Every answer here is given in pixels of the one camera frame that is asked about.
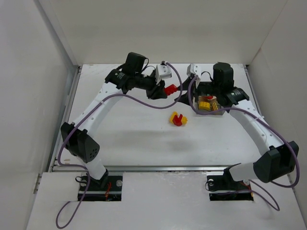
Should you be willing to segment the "yellow curved lego brick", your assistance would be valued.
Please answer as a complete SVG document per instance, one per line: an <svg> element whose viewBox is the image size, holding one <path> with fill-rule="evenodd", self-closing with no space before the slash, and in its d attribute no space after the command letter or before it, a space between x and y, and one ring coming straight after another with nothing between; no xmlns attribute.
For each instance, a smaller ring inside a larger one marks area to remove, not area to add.
<svg viewBox="0 0 307 230"><path fill-rule="evenodd" d="M202 101L202 102L198 103L198 109L199 110L210 111L211 110L211 105L208 102Z"/></svg>

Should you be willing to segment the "red rectangular lego brick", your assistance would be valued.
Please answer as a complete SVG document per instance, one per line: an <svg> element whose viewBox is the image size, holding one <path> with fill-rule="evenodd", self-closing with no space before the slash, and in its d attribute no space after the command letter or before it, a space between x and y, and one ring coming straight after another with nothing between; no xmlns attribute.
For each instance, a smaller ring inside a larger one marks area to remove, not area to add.
<svg viewBox="0 0 307 230"><path fill-rule="evenodd" d="M178 90L177 86L174 84L171 84L164 88L164 91L167 96L170 96L171 94L175 93Z"/></svg>

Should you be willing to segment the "yellow striped lego brick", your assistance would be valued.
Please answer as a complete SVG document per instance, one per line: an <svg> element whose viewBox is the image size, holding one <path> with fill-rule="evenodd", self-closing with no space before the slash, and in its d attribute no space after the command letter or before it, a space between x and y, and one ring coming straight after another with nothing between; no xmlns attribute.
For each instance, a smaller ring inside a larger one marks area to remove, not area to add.
<svg viewBox="0 0 307 230"><path fill-rule="evenodd" d="M212 103L211 111L216 111L216 110L218 110L218 105L216 103Z"/></svg>

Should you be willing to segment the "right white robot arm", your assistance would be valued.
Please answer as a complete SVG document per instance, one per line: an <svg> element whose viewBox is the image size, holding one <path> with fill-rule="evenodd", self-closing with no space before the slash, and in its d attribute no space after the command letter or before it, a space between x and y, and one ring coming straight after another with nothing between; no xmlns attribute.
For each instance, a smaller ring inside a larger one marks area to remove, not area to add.
<svg viewBox="0 0 307 230"><path fill-rule="evenodd" d="M251 163L239 163L224 170L226 182L258 179L263 183L274 183L275 179L296 172L295 187L300 179L297 159L298 145L288 142L268 125L254 108L243 89L234 85L234 70L228 63L218 62L213 66L210 81L201 81L201 68L190 64L187 79L183 83L186 91L180 102L194 106L193 99L199 96L215 96L222 111L228 112L247 132L255 143L260 158Z"/></svg>

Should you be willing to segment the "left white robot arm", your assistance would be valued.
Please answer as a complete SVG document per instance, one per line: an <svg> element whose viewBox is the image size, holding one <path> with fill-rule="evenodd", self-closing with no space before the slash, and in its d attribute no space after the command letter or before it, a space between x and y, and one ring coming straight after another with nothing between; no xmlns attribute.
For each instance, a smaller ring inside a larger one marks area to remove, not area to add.
<svg viewBox="0 0 307 230"><path fill-rule="evenodd" d="M76 157L80 161L79 167L87 170L87 175L98 185L106 181L108 172L94 135L112 107L123 97L128 97L128 91L134 88L144 90L151 100L167 98L164 80L172 76L170 66L162 62L146 76L143 74L146 60L145 56L130 52L126 61L106 76L98 94L83 113L73 122L61 125L61 149Z"/></svg>

